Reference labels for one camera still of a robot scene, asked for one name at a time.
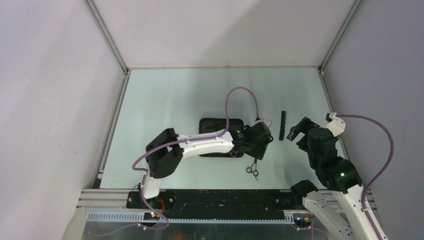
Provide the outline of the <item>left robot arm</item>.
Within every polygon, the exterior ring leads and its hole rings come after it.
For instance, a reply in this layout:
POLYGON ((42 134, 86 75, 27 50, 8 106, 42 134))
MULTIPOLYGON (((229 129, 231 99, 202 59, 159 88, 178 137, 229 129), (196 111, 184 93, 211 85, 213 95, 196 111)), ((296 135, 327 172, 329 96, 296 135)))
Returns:
POLYGON ((163 179, 172 175, 184 159, 207 154, 229 154, 231 157, 243 154, 262 160, 273 139, 264 122, 256 122, 253 126, 228 125, 198 135, 177 134, 173 128, 167 128, 146 146, 146 153, 132 166, 136 171, 145 172, 138 201, 145 208, 156 206, 163 179), (146 161, 146 168, 137 166, 141 160, 146 161))

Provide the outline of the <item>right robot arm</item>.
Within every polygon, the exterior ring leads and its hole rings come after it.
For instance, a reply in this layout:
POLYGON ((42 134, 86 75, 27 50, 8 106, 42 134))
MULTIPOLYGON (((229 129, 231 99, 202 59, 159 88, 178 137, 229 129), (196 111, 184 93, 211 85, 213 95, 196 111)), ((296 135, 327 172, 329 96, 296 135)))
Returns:
POLYGON ((329 205, 310 180, 302 180, 290 188, 291 204, 297 209, 306 208, 336 240, 388 239, 367 199, 368 187, 354 164, 339 156, 336 143, 346 129, 346 122, 331 112, 327 124, 320 126, 304 117, 291 127, 287 135, 307 153, 310 167, 320 183, 332 194, 345 214, 343 218, 329 205))

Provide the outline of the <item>black zip tool case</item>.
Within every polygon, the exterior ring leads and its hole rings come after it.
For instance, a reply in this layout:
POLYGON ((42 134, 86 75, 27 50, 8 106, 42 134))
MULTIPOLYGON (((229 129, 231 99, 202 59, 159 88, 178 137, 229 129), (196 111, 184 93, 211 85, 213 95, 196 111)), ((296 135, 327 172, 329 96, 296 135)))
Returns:
MULTIPOLYGON (((244 121, 239 118, 230 118, 229 119, 230 126, 238 126, 242 127, 244 126, 244 121)), ((223 130, 226 127, 226 119, 225 118, 212 118, 212 117, 205 117, 202 118, 199 121, 199 133, 205 134, 205 133, 212 133, 217 132, 219 130, 223 130)), ((207 153, 200 155, 204 158, 241 158, 244 156, 243 152, 237 151, 236 153, 207 153)))

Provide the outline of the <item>silver cutting scissors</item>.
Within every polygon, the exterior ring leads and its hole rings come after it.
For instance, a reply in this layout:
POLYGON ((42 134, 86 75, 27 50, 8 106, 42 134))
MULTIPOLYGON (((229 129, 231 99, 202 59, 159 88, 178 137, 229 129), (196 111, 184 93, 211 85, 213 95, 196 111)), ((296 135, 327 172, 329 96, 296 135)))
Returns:
POLYGON ((237 155, 238 155, 238 153, 237 153, 236 151, 232 151, 232 152, 230 153, 230 155, 231 155, 231 157, 232 157, 232 158, 236 158, 236 157, 237 157, 237 155))

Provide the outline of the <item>silver thinning scissors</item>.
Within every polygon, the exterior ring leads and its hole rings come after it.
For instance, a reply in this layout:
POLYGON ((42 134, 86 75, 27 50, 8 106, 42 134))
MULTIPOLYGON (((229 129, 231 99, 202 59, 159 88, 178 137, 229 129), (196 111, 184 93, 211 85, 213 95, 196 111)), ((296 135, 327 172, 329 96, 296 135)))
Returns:
POLYGON ((257 158, 255 158, 255 159, 253 160, 253 163, 252 163, 250 166, 248 166, 248 167, 246 168, 246 172, 247 172, 248 174, 252 174, 252 175, 254 176, 254 179, 255 179, 256 181, 258 181, 258 176, 259 176, 259 172, 258 172, 258 170, 257 170, 257 163, 258 163, 258 159, 257 159, 257 158))

